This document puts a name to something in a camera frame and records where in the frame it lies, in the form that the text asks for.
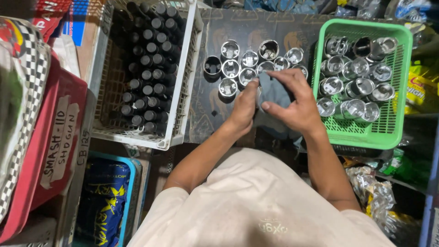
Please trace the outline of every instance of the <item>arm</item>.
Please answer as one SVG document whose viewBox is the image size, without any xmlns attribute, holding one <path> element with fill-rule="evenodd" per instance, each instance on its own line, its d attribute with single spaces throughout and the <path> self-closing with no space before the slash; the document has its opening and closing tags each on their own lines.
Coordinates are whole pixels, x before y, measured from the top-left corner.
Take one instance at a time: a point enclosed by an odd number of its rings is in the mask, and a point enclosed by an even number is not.
<svg viewBox="0 0 439 247">
<path fill-rule="evenodd" d="M 313 188 L 335 208 L 361 211 L 342 164 L 337 158 L 323 125 L 313 90 L 299 69 L 270 72 L 291 90 L 296 98 L 288 108 L 264 102 L 262 108 L 300 131 L 308 149 L 308 170 Z"/>
<path fill-rule="evenodd" d="M 247 84 L 245 90 L 235 99 L 230 117 L 211 137 L 178 163 L 169 175 L 163 190 L 180 187 L 191 193 L 206 179 L 235 141 L 250 131 L 255 114 L 258 84 L 257 80 Z"/>
</svg>

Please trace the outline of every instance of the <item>forearm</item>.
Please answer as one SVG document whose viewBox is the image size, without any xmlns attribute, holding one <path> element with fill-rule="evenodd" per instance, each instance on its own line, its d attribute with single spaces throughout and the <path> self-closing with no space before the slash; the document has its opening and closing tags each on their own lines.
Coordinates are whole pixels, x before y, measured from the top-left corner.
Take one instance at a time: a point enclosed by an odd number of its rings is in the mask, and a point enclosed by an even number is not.
<svg viewBox="0 0 439 247">
<path fill-rule="evenodd" d="M 338 160 L 326 130 L 304 135 L 308 149 L 308 170 L 315 190 L 339 210 L 360 211 L 351 184 Z"/>
<path fill-rule="evenodd" d="M 206 179 L 215 164 L 237 139 L 238 135 L 225 122 L 211 137 L 178 163 L 163 189 L 180 187 L 191 193 Z"/>
</svg>

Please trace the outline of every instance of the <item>man's left hand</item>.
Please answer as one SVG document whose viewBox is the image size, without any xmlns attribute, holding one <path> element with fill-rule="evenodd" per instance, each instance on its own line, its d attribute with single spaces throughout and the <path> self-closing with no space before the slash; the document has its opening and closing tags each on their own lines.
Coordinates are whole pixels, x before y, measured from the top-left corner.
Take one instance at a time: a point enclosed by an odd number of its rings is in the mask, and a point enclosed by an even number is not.
<svg viewBox="0 0 439 247">
<path fill-rule="evenodd" d="M 228 125 L 238 137 L 245 135 L 252 128 L 258 86 L 259 79 L 254 79 L 247 84 L 245 89 L 236 97 L 232 114 L 224 122 L 224 125 Z"/>
</svg>

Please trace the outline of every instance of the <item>dark workbench surface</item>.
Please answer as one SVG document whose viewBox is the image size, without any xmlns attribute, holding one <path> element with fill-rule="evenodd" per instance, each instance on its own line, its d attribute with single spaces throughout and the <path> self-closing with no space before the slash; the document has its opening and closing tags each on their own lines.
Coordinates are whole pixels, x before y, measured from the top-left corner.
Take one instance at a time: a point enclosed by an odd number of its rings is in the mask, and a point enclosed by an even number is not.
<svg viewBox="0 0 439 247">
<path fill-rule="evenodd" d="M 242 54 L 246 50 L 257 51 L 264 40 L 276 40 L 280 47 L 280 56 L 293 47 L 304 50 L 300 64 L 307 67 L 310 82 L 313 50 L 320 27 L 334 17 L 224 9 L 201 10 L 201 16 L 204 29 L 184 137 L 185 142 L 192 143 L 205 141 L 227 119 L 234 105 L 233 101 L 226 102 L 218 96 L 218 83 L 221 79 L 208 82 L 203 77 L 202 66 L 208 56 L 220 57 L 221 45 L 232 39 L 240 47 L 241 62 Z"/>
</svg>

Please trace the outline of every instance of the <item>green plastic basket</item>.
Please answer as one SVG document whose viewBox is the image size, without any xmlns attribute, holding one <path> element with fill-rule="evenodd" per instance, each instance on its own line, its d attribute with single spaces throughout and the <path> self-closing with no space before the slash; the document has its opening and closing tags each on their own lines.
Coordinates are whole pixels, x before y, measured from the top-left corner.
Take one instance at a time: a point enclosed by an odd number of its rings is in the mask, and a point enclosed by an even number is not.
<svg viewBox="0 0 439 247">
<path fill-rule="evenodd" d="M 364 36 L 371 39 L 379 37 L 398 39 L 396 51 L 385 59 L 385 63 L 393 69 L 392 78 L 387 82 L 395 88 L 396 97 L 391 101 L 380 104 L 381 115 L 379 119 L 373 123 L 357 123 L 353 120 L 336 120 L 333 117 L 322 117 L 331 144 L 374 149 L 394 148 L 400 142 L 403 134 L 407 78 L 413 43 L 410 31 L 402 25 L 387 23 L 345 19 L 327 21 L 320 29 L 314 56 L 314 75 L 311 87 L 316 98 L 324 41 L 332 36 L 346 36 L 349 41 Z M 335 103 L 340 102 L 337 96 L 332 96 L 332 100 Z"/>
</svg>

